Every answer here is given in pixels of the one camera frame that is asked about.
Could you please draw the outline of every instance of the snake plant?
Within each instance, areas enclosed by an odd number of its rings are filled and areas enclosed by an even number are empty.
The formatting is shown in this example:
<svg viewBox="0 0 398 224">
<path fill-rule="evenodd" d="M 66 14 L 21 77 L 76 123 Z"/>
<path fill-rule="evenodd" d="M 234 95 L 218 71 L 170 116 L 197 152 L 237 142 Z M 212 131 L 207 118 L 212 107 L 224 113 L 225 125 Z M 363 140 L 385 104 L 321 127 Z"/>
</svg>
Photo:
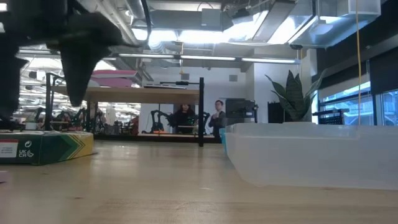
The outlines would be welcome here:
<svg viewBox="0 0 398 224">
<path fill-rule="evenodd" d="M 278 98 L 280 105 L 285 109 L 289 115 L 292 117 L 293 121 L 303 121 L 311 107 L 312 100 L 316 94 L 313 94 L 315 90 L 319 88 L 322 82 L 322 78 L 326 70 L 324 70 L 319 79 L 312 83 L 310 90 L 303 95 L 303 87 L 299 75 L 293 76 L 293 73 L 289 70 L 286 80 L 286 88 L 281 84 L 272 81 L 272 79 L 266 75 L 266 77 L 271 81 L 274 86 L 275 93 Z"/>
</svg>

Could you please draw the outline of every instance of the printed logo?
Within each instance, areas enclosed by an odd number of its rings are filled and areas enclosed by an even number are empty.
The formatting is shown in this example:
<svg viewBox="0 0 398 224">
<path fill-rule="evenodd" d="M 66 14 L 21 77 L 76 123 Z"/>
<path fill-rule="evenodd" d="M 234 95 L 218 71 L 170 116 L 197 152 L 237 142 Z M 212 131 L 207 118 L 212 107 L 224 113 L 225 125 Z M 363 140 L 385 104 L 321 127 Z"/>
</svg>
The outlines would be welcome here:
<svg viewBox="0 0 398 224">
<path fill-rule="evenodd" d="M 32 146 L 32 141 L 25 142 L 25 147 L 31 147 L 31 146 Z"/>
<path fill-rule="evenodd" d="M 19 155 L 18 156 L 19 157 L 33 157 L 34 154 L 30 150 L 24 149 L 24 150 L 20 150 L 19 151 Z"/>
</svg>

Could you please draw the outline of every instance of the man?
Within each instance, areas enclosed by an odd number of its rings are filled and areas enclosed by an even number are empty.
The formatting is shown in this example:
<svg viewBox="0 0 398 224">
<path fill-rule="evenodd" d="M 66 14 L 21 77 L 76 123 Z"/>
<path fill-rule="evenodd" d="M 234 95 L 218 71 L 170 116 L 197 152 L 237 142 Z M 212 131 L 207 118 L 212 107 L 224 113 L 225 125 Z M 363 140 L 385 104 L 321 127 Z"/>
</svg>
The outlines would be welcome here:
<svg viewBox="0 0 398 224">
<path fill-rule="evenodd" d="M 209 122 L 209 127 L 213 128 L 213 135 L 220 138 L 220 128 L 225 128 L 225 112 L 223 111 L 224 103 L 217 100 L 215 103 L 217 113 L 213 114 Z"/>
</svg>

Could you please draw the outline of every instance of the clear plastic bin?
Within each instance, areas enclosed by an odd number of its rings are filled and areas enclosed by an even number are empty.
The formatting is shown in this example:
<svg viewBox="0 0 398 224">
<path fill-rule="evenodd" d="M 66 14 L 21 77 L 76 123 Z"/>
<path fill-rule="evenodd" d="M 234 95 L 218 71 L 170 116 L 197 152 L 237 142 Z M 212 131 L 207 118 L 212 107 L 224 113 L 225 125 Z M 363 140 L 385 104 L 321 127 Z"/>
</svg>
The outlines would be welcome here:
<svg viewBox="0 0 398 224">
<path fill-rule="evenodd" d="M 234 124 L 226 145 L 257 185 L 398 189 L 398 128 L 313 123 Z"/>
</svg>

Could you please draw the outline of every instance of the black monitor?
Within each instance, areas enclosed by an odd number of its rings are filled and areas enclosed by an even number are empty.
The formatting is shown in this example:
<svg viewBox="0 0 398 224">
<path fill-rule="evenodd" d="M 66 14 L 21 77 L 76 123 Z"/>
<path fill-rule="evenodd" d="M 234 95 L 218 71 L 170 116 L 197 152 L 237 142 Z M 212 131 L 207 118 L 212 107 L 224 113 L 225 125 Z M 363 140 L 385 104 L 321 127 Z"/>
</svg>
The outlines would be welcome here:
<svg viewBox="0 0 398 224">
<path fill-rule="evenodd" d="M 254 100 L 227 99 L 225 101 L 225 111 L 227 118 L 255 118 Z"/>
</svg>

